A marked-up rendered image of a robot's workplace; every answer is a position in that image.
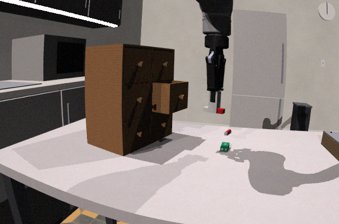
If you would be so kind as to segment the red battery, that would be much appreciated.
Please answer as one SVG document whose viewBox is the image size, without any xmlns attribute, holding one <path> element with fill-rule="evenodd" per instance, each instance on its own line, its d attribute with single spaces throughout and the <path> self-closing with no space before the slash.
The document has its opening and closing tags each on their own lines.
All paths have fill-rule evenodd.
<svg viewBox="0 0 339 224">
<path fill-rule="evenodd" d="M 224 132 L 224 135 L 228 135 L 231 132 L 231 130 L 227 130 L 226 132 Z"/>
</svg>

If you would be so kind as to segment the green 9v battery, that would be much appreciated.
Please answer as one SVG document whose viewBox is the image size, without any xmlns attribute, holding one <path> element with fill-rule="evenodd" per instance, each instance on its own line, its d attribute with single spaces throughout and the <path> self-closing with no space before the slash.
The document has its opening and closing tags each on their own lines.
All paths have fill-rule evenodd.
<svg viewBox="0 0 339 224">
<path fill-rule="evenodd" d="M 220 146 L 220 151 L 226 151 L 228 152 L 228 149 L 229 149 L 229 142 L 222 142 L 221 146 Z"/>
</svg>

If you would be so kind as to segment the brown small chest of drawers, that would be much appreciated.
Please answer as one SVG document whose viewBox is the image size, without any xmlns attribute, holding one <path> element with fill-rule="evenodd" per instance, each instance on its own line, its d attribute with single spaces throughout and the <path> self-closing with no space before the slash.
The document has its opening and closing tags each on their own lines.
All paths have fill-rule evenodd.
<svg viewBox="0 0 339 224">
<path fill-rule="evenodd" d="M 148 49 L 151 52 L 151 79 L 123 82 L 124 48 Z M 153 50 L 173 52 L 173 78 L 152 79 Z M 175 49 L 140 46 L 133 44 L 111 44 L 86 47 L 85 49 L 85 115 L 87 143 L 95 147 L 125 156 L 152 144 L 171 133 L 151 141 L 152 81 L 174 80 Z M 150 85 L 150 112 L 123 119 L 123 85 L 146 82 Z M 124 153 L 123 122 L 144 115 L 150 118 L 150 143 Z"/>
</svg>

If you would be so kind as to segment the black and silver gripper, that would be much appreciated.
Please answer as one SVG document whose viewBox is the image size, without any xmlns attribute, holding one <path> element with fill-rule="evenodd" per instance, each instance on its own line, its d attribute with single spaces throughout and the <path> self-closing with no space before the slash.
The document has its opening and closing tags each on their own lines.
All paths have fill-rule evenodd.
<svg viewBox="0 0 339 224">
<path fill-rule="evenodd" d="M 207 90 L 209 91 L 208 113 L 217 113 L 223 91 L 225 63 L 223 49 L 229 48 L 229 38 L 222 35 L 206 35 L 204 46 L 210 48 L 206 56 Z M 221 81 L 222 80 L 222 81 Z"/>
</svg>

